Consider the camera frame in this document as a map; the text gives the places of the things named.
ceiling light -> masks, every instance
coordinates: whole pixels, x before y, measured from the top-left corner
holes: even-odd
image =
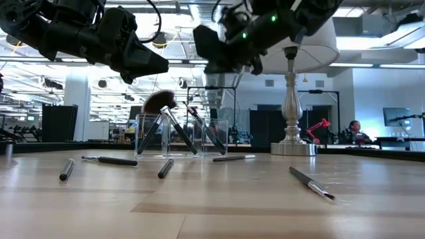
[[[5,116],[13,116],[13,117],[25,117],[27,114],[20,114],[20,113],[1,113]]]
[[[122,93],[108,93],[108,92],[92,92],[92,95],[98,96],[122,96]]]
[[[189,63],[190,64],[207,64],[208,61],[207,60],[190,60]]]
[[[163,49],[167,47],[167,39],[165,38],[165,33],[160,32],[158,36],[152,41],[152,45],[155,48]]]
[[[372,67],[373,64],[357,64],[357,63],[332,63],[329,66],[331,67]]]
[[[135,1],[127,0],[126,2],[139,3],[140,0],[135,0]],[[125,4],[125,5],[119,4],[119,5],[117,5],[117,4],[108,4],[108,3],[105,5],[105,8],[113,8],[113,7],[123,7],[125,9],[127,9],[127,8],[151,8],[151,5],[148,5],[148,4]],[[171,8],[171,7],[175,7],[175,5],[158,5],[157,6],[158,9]],[[180,9],[187,10],[189,8],[187,6],[180,6]]]
[[[8,62],[49,62],[44,57],[0,57],[0,61]]]
[[[84,58],[62,58],[63,62],[87,62]]]
[[[402,68],[402,69],[425,69],[425,65],[419,64],[382,64],[380,68]]]
[[[121,106],[121,107],[126,107],[126,106],[140,106],[143,105],[142,103],[120,103],[120,102],[91,102],[90,106],[93,107],[101,107],[101,106]]]
[[[168,60],[168,63],[170,63],[170,64],[182,64],[183,61],[182,60]]]
[[[51,94],[51,92],[27,92],[27,91],[3,91],[4,94],[32,94],[32,95],[47,95],[47,94]],[[53,94],[56,95],[63,95],[65,94],[64,92],[52,92]]]

computer screen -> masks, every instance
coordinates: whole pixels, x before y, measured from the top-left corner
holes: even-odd
[[[409,108],[384,108],[384,123],[387,127],[412,126],[411,119],[397,120],[403,116],[410,116]]]

lamp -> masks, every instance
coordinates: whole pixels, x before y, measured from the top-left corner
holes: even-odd
[[[286,39],[273,46],[264,57],[264,72],[285,74],[286,99],[282,104],[282,115],[286,119],[285,139],[272,143],[273,155],[314,156],[316,146],[304,142],[299,133],[298,121],[303,109],[297,93],[297,74],[317,70],[335,62],[339,57],[337,40],[332,19],[328,20],[311,37],[301,44]]]
[[[284,49],[289,46],[298,47],[294,62],[295,73],[310,72],[329,66],[339,57],[335,27],[330,19],[313,36],[304,37],[301,45],[291,42],[288,37],[269,48],[268,54],[262,56],[264,74],[288,73]]]

lamp shade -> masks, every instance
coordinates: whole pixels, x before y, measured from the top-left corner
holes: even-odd
[[[298,46],[294,71],[296,73],[317,70],[329,66],[339,57],[337,37],[332,19],[329,19],[313,36],[304,37],[301,45],[292,42],[289,37],[268,49],[268,54],[262,56],[263,73],[288,73],[288,60],[284,49]]]

table surface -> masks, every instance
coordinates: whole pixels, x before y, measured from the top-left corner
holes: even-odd
[[[348,155],[213,163],[166,159],[137,167],[81,161],[132,151],[81,150],[0,158],[2,238],[424,238],[425,164]],[[58,179],[68,158],[69,181]],[[293,177],[293,166],[337,197]]]

